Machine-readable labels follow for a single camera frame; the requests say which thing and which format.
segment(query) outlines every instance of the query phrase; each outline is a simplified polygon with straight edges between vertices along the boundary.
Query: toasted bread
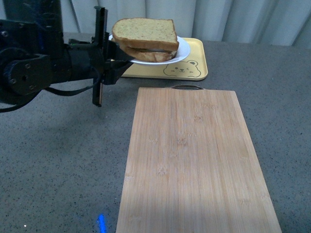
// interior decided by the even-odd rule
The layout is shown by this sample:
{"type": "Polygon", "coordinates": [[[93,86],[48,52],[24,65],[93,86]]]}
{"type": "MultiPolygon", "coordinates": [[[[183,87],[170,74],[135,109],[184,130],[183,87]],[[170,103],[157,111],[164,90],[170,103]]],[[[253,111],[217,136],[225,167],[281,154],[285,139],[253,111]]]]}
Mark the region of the toasted bread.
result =
{"type": "Polygon", "coordinates": [[[166,62],[173,59],[177,51],[153,51],[147,49],[135,49],[120,45],[120,49],[137,60],[145,62],[166,62]]]}
{"type": "Polygon", "coordinates": [[[177,51],[179,42],[173,20],[124,18],[112,28],[116,42],[135,49],[177,51]]]}

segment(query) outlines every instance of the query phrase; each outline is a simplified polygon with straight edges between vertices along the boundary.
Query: cutting board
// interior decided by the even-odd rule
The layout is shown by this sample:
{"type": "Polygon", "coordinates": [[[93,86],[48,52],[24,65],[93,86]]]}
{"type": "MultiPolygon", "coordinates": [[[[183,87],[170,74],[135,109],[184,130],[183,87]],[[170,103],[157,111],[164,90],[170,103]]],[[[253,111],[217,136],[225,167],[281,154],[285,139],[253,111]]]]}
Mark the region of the cutting board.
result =
{"type": "Polygon", "coordinates": [[[140,88],[117,233],[279,233],[234,91],[140,88]]]}

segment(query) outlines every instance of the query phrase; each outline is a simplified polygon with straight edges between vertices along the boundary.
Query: white curtain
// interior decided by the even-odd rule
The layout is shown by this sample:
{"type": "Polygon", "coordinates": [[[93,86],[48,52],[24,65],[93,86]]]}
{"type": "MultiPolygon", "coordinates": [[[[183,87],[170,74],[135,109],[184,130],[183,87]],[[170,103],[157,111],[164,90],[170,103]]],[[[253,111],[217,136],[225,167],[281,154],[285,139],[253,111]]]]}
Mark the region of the white curtain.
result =
{"type": "Polygon", "coordinates": [[[311,0],[61,0],[64,31],[94,33],[95,5],[109,32],[121,18],[171,18],[181,37],[311,49],[311,0]]]}

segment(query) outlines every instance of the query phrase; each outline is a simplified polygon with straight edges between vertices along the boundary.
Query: white plate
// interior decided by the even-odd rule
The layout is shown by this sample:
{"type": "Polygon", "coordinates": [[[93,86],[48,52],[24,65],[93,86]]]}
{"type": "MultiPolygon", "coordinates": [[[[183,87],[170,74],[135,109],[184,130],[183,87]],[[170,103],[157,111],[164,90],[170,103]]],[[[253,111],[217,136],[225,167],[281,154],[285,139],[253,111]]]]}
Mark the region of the white plate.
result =
{"type": "Polygon", "coordinates": [[[177,50],[177,54],[175,58],[166,61],[166,62],[144,62],[137,59],[132,60],[131,62],[140,64],[140,65],[148,65],[148,66],[158,66],[158,65],[166,65],[171,63],[180,62],[181,60],[184,60],[188,55],[190,54],[190,45],[181,37],[177,37],[177,41],[179,42],[179,47],[177,50]]]}

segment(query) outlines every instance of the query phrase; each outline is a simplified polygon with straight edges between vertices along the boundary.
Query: bear cartoon print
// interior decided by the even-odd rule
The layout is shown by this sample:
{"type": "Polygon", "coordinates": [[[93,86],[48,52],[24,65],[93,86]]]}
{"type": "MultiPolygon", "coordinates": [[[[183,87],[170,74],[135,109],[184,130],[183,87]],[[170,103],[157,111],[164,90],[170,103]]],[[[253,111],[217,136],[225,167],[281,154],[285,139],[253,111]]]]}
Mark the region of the bear cartoon print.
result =
{"type": "Polygon", "coordinates": [[[174,64],[168,64],[163,70],[167,76],[178,76],[178,77],[199,77],[201,71],[199,71],[198,62],[189,60],[187,62],[181,61],[174,64]]]}

